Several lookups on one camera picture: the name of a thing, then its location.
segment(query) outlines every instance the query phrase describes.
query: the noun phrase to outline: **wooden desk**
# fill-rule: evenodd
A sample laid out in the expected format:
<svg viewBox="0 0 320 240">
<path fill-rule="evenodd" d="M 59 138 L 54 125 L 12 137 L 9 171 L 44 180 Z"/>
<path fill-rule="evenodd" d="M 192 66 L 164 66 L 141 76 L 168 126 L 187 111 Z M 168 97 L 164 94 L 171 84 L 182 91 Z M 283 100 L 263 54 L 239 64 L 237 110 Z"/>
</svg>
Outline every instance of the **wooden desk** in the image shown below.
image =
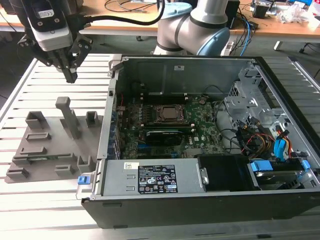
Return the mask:
<svg viewBox="0 0 320 240">
<path fill-rule="evenodd" d="M 248 4 L 251 0 L 241 0 L 240 8 L 242 9 L 245 4 Z M 84 0 L 82 11 L 88 15 L 112 15 L 119 17 L 126 17 L 136 19 L 140 21 L 150 21 L 157 17 L 157 7 L 154 5 L 147 9 L 147 13 L 126 12 L 118 13 L 106 10 L 104 7 L 106 0 Z M 114 10 L 121 10 L 116 3 L 108 5 L 109 8 Z M 130 3 L 126 7 L 134 8 L 140 7 L 140 3 Z M 281 23 L 275 16 L 267 16 L 266 19 L 252 18 L 252 13 L 246 9 L 242 10 L 242 13 L 246 15 L 248 19 L 259 24 L 258 29 L 254 34 L 254 38 L 267 37 L 270 40 L 285 41 L 285 42 L 320 42 L 320 28 L 316 31 L 308 29 L 308 23 Z M 3 16 L 11 23 L 11 25 L 18 31 L 24 30 L 22 24 L 16 15 L 7 15 L 3 9 L 0 9 Z M 81 31 L 83 34 L 101 34 L 101 35 L 131 35 L 131 36 L 156 36 L 158 26 L 157 24 L 151 26 L 140 26 L 130 24 L 126 22 L 102 20 L 92 23 L 91 27 L 88 27 Z M 0 16 L 0 31 L 13 31 L 10 26 Z M 235 29 L 231 30 L 231 35 L 241 35 L 243 33 L 243 25 L 238 23 Z"/>
</svg>

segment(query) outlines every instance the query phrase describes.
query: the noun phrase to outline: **blue latch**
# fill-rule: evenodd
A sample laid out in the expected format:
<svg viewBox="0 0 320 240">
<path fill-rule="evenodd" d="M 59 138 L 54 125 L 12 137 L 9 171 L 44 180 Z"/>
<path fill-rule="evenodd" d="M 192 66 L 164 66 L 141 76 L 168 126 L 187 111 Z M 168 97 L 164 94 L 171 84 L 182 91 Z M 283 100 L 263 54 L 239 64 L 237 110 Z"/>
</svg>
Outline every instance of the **blue latch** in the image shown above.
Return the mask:
<svg viewBox="0 0 320 240">
<path fill-rule="evenodd" d="M 310 163 L 308 162 L 308 160 L 302 160 L 301 164 L 302 164 L 304 170 L 307 170 L 307 169 L 311 168 Z"/>
<path fill-rule="evenodd" d="M 255 160 L 254 162 L 250 163 L 250 165 L 254 172 L 274 170 L 273 167 L 271 166 L 270 161 L 268 160 Z"/>
<path fill-rule="evenodd" d="M 286 141 L 283 139 L 276 139 L 273 147 L 273 153 L 276 158 L 280 159 L 280 162 L 285 162 L 284 152 L 286 149 Z"/>
<path fill-rule="evenodd" d="M 89 185 L 90 176 L 78 176 L 78 185 Z"/>
</svg>

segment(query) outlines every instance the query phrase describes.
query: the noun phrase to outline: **floor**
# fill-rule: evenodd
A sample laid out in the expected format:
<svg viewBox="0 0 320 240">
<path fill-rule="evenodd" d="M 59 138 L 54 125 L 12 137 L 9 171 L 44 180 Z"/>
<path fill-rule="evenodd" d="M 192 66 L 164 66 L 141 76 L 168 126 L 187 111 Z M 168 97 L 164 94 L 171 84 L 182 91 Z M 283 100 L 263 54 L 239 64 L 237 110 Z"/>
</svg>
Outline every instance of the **floor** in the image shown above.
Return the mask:
<svg viewBox="0 0 320 240">
<path fill-rule="evenodd" d="M 28 68 L 33 59 L 27 49 L 18 48 L 17 42 L 22 36 L 20 32 L 13 32 L 12 42 L 6 42 L 0 38 L 0 108 L 5 104 L 16 84 Z M 91 53 L 106 54 L 139 54 L 149 55 L 154 50 L 157 40 L 155 37 L 143 36 L 143 41 L 137 41 L 135 36 L 114 35 L 90 35 L 94 44 Z M 304 54 L 299 49 L 304 43 L 286 42 L 280 51 L 274 51 L 276 42 L 255 40 L 248 46 L 244 56 L 274 56 L 274 57 L 296 57 L 304 68 L 314 75 L 320 68 L 320 46 L 313 50 L 306 48 Z"/>
</svg>

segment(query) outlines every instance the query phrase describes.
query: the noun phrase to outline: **white sticker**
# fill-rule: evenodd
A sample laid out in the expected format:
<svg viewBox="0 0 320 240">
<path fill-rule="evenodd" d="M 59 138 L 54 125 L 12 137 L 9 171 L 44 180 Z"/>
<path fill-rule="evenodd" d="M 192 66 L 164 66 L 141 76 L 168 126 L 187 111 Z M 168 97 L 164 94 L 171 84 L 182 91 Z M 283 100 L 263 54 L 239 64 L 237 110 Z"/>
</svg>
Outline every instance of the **white sticker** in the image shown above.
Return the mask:
<svg viewBox="0 0 320 240">
<path fill-rule="evenodd" d="M 123 169 L 138 169 L 139 162 L 125 162 Z"/>
<path fill-rule="evenodd" d="M 44 19 L 44 18 L 49 18 L 49 17 L 52 17 L 53 15 L 55 15 L 55 12 L 50 9 L 50 10 L 44 10 L 44 11 L 38 11 L 38 15 L 41 19 Z"/>
<path fill-rule="evenodd" d="M 182 65 L 174 66 L 174 70 L 175 71 L 184 71 L 185 70 L 185 66 L 182 66 Z"/>
</svg>

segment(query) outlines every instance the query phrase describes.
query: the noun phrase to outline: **slotted metal table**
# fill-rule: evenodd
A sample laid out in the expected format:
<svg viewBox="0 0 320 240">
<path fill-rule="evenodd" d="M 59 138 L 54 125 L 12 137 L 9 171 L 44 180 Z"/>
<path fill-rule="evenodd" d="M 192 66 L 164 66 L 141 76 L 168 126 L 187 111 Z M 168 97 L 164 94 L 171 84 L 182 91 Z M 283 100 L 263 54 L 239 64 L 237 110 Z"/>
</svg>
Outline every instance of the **slotted metal table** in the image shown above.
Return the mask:
<svg viewBox="0 0 320 240">
<path fill-rule="evenodd" d="M 66 83 L 63 74 L 54 67 L 46 67 L 33 60 L 3 106 L 0 111 L 1 239 L 319 238 L 320 208 L 311 209 L 289 220 L 100 229 L 82 208 L 80 200 L 76 199 L 76 179 L 5 183 L 6 172 L 27 127 L 25 117 L 29 111 L 42 111 L 45 117 L 62 117 L 55 102 L 59 96 L 68 96 L 71 99 L 70 107 L 77 116 L 84 116 L 87 111 L 97 111 L 103 115 L 110 79 L 107 75 L 108 62 L 111 57 L 107 54 L 90 54 L 78 68 L 78 79 L 74 84 Z M 297 62 L 288 58 L 266 58 L 266 61 L 320 133 L 320 93 L 312 82 L 314 80 L 306 75 Z"/>
</svg>

